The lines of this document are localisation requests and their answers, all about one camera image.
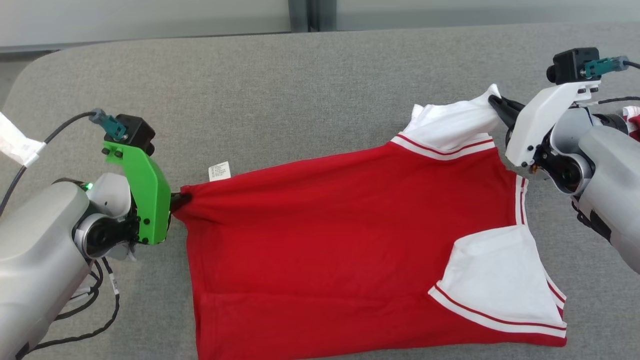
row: clothing label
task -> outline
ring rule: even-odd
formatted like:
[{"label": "clothing label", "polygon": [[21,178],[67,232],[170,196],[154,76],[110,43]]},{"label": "clothing label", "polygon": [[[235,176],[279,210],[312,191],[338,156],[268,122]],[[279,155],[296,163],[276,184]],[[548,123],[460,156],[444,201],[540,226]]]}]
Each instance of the clothing label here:
[{"label": "clothing label", "polygon": [[231,177],[229,162],[219,163],[209,168],[209,181],[224,180]]}]

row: gray fabric surface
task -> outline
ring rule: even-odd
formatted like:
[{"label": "gray fabric surface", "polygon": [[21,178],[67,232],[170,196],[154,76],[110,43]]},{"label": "gray fabric surface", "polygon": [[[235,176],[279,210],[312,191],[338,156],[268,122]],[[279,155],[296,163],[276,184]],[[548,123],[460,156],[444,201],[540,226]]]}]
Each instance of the gray fabric surface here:
[{"label": "gray fabric surface", "polygon": [[[226,160],[239,174],[381,145],[407,124],[414,103],[471,99],[491,83],[526,102],[550,86],[545,69],[554,54],[597,46],[638,61],[638,33],[640,23],[533,24],[91,45],[31,64],[3,111],[37,139],[97,106],[141,116],[157,132],[153,157],[177,190],[207,181],[207,167]],[[598,98],[638,95],[639,76],[606,76]],[[104,163],[102,135],[88,121],[60,134],[27,171],[8,211],[59,177],[116,170]],[[493,135],[504,150],[504,127]],[[5,189],[18,166],[3,156],[0,168]],[[568,296],[567,347],[460,345],[340,359],[640,358],[640,277],[575,220],[552,184],[530,184],[527,213],[540,256]],[[195,358],[185,237],[174,221],[164,243],[139,249],[138,262],[112,261],[121,311],[106,333],[27,359]],[[90,311],[56,323],[47,339],[92,331],[112,308],[106,288]]]}]

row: black cable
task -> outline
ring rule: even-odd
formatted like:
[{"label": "black cable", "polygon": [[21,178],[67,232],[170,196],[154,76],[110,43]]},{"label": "black cable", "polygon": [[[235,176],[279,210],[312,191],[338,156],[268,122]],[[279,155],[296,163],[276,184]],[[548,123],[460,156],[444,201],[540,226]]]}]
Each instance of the black cable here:
[{"label": "black cable", "polygon": [[[102,258],[102,262],[104,263],[104,267],[107,269],[107,273],[109,275],[113,275],[113,271],[112,271],[111,267],[109,266],[109,263],[107,262],[107,259],[106,258]],[[117,286],[115,285],[115,281],[113,281],[113,286],[114,286],[114,292],[115,292],[115,289],[117,289]],[[90,332],[88,334],[80,335],[80,336],[73,336],[71,338],[64,338],[64,339],[60,339],[60,340],[47,341],[45,343],[38,344],[35,348],[33,348],[33,350],[31,350],[29,352],[40,350],[41,348],[50,347],[50,346],[53,346],[53,345],[66,344],[66,343],[72,343],[72,342],[75,342],[75,341],[81,341],[81,340],[89,339],[89,338],[92,338],[92,337],[94,337],[96,335],[99,335],[99,334],[103,333],[104,331],[106,331],[111,326],[111,324],[113,324],[113,322],[116,320],[116,317],[118,316],[118,311],[120,310],[120,294],[119,293],[116,293],[115,299],[116,299],[116,306],[115,306],[115,309],[113,310],[113,314],[111,315],[111,319],[109,319],[109,321],[107,323],[105,323],[104,326],[101,327],[100,329],[97,329],[96,331]]]},{"label": "black cable", "polygon": [[640,97],[638,96],[615,97],[613,99],[600,100],[598,101],[598,104],[607,104],[609,102],[618,102],[618,101],[640,101]]},{"label": "black cable", "polygon": [[[65,121],[64,123],[62,123],[62,125],[58,126],[58,128],[55,129],[53,131],[53,133],[51,133],[51,135],[47,136],[47,138],[44,140],[44,143],[48,144],[49,142],[51,142],[51,140],[53,140],[53,138],[55,138],[58,134],[60,134],[60,131],[63,131],[67,126],[71,125],[75,121],[77,121],[77,120],[79,120],[79,119],[81,119],[83,117],[89,117],[89,116],[94,116],[94,115],[95,115],[95,112],[88,111],[86,113],[78,114],[78,115],[72,117],[71,119],[69,119],[69,120]],[[6,205],[9,202],[9,197],[11,197],[11,194],[15,190],[15,187],[18,185],[18,181],[20,181],[20,178],[22,177],[22,175],[24,175],[24,172],[26,170],[27,170],[26,167],[21,167],[20,170],[18,170],[18,173],[15,175],[15,177],[13,178],[13,181],[9,185],[9,189],[7,189],[6,193],[4,194],[2,202],[0,202],[0,217],[4,213],[4,209],[6,208]]]},{"label": "black cable", "polygon": [[87,309],[88,307],[90,307],[98,299],[98,295],[100,295],[99,288],[102,285],[102,280],[104,278],[104,274],[102,273],[102,267],[100,266],[100,263],[98,263],[98,261],[94,261],[93,264],[95,265],[96,269],[98,270],[99,278],[96,281],[95,285],[93,285],[91,287],[90,293],[92,293],[92,296],[89,298],[89,300],[87,300],[81,306],[78,306],[77,308],[75,308],[73,310],[67,311],[66,313],[62,313],[62,314],[56,316],[56,319],[53,320],[53,321],[68,319],[71,316],[74,316],[75,314],[78,314],[80,311],[83,311],[83,310]]},{"label": "black cable", "polygon": [[77,298],[79,298],[79,297],[81,297],[81,296],[85,296],[86,294],[91,294],[91,293],[92,293],[92,292],[91,292],[91,291],[89,291],[88,293],[78,294],[78,295],[76,295],[76,296],[72,296],[72,297],[71,297],[71,299],[69,299],[69,300],[77,299]]},{"label": "black cable", "polygon": [[22,177],[22,175],[24,175],[24,172],[26,170],[26,167],[21,167],[20,170],[18,170],[18,174],[15,175],[13,181],[11,182],[11,185],[9,185],[9,189],[7,189],[6,193],[4,194],[4,198],[2,199],[2,202],[0,202],[0,217],[4,213],[4,208],[6,208],[6,205],[9,202],[9,197],[13,193],[15,186],[18,185],[18,181],[20,181],[20,178]]},{"label": "black cable", "polygon": [[91,272],[89,275],[91,275],[91,277],[98,281],[98,275],[96,275],[95,272]]},{"label": "black cable", "polygon": [[635,67],[636,69],[640,69],[640,64],[634,63],[634,62],[628,61],[628,60],[623,61],[622,65],[628,65],[628,66],[631,66],[631,67]]}]

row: red t-shirt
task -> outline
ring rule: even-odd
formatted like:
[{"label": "red t-shirt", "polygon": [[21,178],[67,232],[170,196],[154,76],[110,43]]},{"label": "red t-shirt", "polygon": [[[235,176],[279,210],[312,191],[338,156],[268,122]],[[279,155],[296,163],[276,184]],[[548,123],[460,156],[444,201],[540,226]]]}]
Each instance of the red t-shirt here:
[{"label": "red t-shirt", "polygon": [[200,358],[566,344],[565,297],[526,226],[527,181],[486,133],[444,150],[421,141],[424,126],[183,187]]}]

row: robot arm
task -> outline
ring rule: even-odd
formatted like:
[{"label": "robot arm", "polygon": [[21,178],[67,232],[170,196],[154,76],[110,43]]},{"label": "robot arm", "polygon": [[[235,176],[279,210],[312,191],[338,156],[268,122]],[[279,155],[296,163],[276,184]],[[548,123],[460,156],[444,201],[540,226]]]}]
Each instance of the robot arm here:
[{"label": "robot arm", "polygon": [[172,195],[150,158],[153,129],[138,117],[87,114],[107,133],[106,161],[126,177],[60,179],[2,219],[0,359],[21,359],[38,345],[97,259],[124,259],[136,244],[166,238]]},{"label": "robot arm", "polygon": [[626,57],[599,59],[595,48],[554,57],[547,76],[556,86],[526,106],[492,97],[508,126],[506,157],[542,171],[572,199],[578,220],[606,238],[640,274],[640,143],[617,115],[592,114],[581,104],[598,91],[602,74],[625,70]]}]

